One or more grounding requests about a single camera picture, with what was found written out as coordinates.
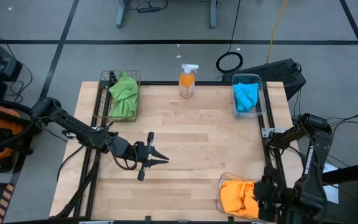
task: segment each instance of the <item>gray floor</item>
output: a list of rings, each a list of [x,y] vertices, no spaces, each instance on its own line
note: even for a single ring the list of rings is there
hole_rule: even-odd
[[[209,30],[208,4],[196,0],[168,0],[166,10],[138,14],[126,12],[124,27],[115,26],[117,2],[80,0],[67,39],[230,39],[237,1],[222,1],[218,28]],[[4,39],[53,39],[62,34],[72,0],[0,1],[0,36]],[[358,26],[358,0],[346,0]],[[152,0],[158,6],[158,0]],[[282,1],[242,1],[235,39],[268,40]],[[278,28],[278,40],[356,40],[337,0],[289,1]],[[32,106],[40,95],[56,45],[12,45],[16,57],[34,74],[23,104]],[[220,80],[216,59],[227,45],[65,45],[48,95],[74,112],[82,81],[97,81],[102,70],[140,70],[143,80],[177,80],[181,63],[200,65],[197,80]],[[233,45],[244,57],[243,68],[265,63],[268,45]],[[300,62],[307,84],[302,88],[301,112],[328,118],[358,113],[358,45],[275,45],[271,62],[293,58]],[[227,58],[223,66],[235,61]],[[29,81],[28,71],[20,80]],[[295,99],[289,101],[293,108]],[[48,129],[58,133],[54,125]],[[306,142],[300,141],[306,151]],[[48,133],[32,142],[35,152],[25,160],[6,222],[47,218],[56,187],[56,173],[65,143]],[[358,126],[338,129],[330,154],[348,165],[358,164]],[[342,167],[337,161],[330,161]],[[8,182],[11,174],[0,174]]]

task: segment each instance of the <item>white spray nozzle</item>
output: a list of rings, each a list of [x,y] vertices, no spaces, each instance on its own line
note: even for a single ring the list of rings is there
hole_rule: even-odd
[[[190,74],[192,70],[197,73],[196,69],[198,69],[198,65],[192,64],[182,64],[181,67],[184,69],[185,74]]]

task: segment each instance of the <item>desk leg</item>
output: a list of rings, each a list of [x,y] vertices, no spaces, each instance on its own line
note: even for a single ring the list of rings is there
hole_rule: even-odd
[[[216,28],[216,0],[209,0],[209,28]]]
[[[126,0],[118,0],[118,12],[117,12],[117,20],[116,20],[116,25],[118,28],[121,28],[122,26],[122,18],[124,17],[124,12],[125,12],[125,1]]]

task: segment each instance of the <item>orange cloth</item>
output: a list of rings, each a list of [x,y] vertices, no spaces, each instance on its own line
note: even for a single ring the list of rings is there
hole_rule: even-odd
[[[254,199],[254,183],[227,180],[222,184],[221,203],[226,213],[238,217],[258,218],[258,202]]]

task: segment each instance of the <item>clear plastic container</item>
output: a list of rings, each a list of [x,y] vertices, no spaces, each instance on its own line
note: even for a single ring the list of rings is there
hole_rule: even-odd
[[[224,213],[224,214],[228,214],[228,213],[226,213],[224,211],[223,205],[221,203],[221,189],[222,189],[223,182],[226,181],[226,180],[240,180],[240,181],[247,181],[247,182],[258,182],[258,180],[246,179],[246,178],[243,178],[243,177],[239,177],[239,176],[230,174],[228,172],[225,172],[224,174],[222,174],[221,178],[219,179],[218,197],[217,197],[217,200],[216,200],[216,209],[218,211],[220,211],[221,213]],[[239,217],[239,218],[250,220],[252,222],[267,223],[266,221],[260,220],[258,218],[247,218],[247,217]]]
[[[242,84],[255,84],[258,83],[258,102],[257,105],[254,106],[251,110],[247,112],[239,112],[236,108],[236,99],[234,97],[234,89],[232,91],[232,98],[233,98],[233,115],[234,118],[254,118],[258,115],[263,114],[266,111],[266,103],[265,103],[265,95],[262,88],[262,81],[260,77],[255,74],[236,74],[233,75],[232,85],[236,85],[238,83]]]

